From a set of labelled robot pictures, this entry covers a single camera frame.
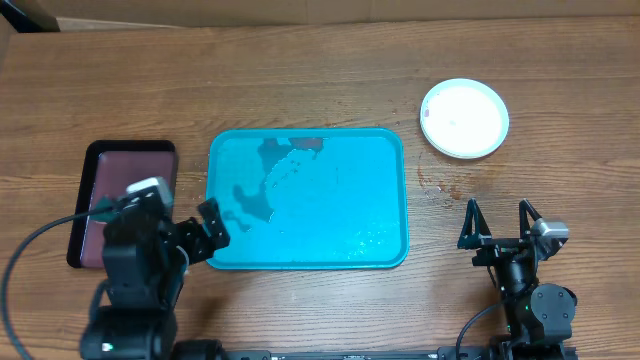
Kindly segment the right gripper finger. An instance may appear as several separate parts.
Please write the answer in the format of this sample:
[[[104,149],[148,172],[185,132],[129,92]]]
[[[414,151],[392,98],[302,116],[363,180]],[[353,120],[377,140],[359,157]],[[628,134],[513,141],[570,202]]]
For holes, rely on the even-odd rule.
[[[519,202],[519,227],[520,237],[525,238],[530,234],[531,226],[529,220],[537,221],[541,215],[535,210],[528,199]]]
[[[490,229],[475,198],[467,203],[459,246],[486,246],[492,240]]]

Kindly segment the light blue rimmed plate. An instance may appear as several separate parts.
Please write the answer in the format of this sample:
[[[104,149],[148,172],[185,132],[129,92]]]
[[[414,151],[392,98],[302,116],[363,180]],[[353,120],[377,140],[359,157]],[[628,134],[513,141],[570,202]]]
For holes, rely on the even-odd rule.
[[[505,141],[510,117],[500,95],[467,78],[442,81],[424,96],[420,128],[439,152],[472,160],[496,151]]]

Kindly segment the green and pink sponge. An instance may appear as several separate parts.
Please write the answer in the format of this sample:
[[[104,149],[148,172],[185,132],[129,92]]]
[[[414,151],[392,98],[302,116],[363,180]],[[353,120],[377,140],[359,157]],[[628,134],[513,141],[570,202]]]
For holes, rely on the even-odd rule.
[[[95,209],[96,213],[91,215],[90,219],[96,223],[109,223],[117,216],[117,201],[109,197],[103,197],[98,201]]]

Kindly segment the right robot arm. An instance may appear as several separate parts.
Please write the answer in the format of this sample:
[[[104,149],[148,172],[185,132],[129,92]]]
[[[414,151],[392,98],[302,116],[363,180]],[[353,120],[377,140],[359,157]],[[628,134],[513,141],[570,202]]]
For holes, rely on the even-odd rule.
[[[572,337],[577,296],[567,287],[543,284],[539,263],[556,255],[569,239],[561,221],[544,219],[523,199],[519,203],[519,236],[495,238],[477,201],[467,203],[457,247],[474,250],[472,265],[489,273],[500,301],[474,315],[455,343],[457,359],[575,359],[577,352],[564,346]],[[480,318],[497,310],[505,313],[507,333],[494,336],[481,348],[464,347],[462,340]]]

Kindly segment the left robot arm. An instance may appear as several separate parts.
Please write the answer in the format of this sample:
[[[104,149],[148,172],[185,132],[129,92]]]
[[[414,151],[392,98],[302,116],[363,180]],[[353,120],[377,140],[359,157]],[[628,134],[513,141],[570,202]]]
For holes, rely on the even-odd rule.
[[[197,207],[202,220],[175,223],[160,200],[122,207],[104,228],[107,279],[89,310],[80,341],[83,359],[210,359],[227,357],[218,340],[177,341],[174,312],[189,266],[230,243],[217,201]]]

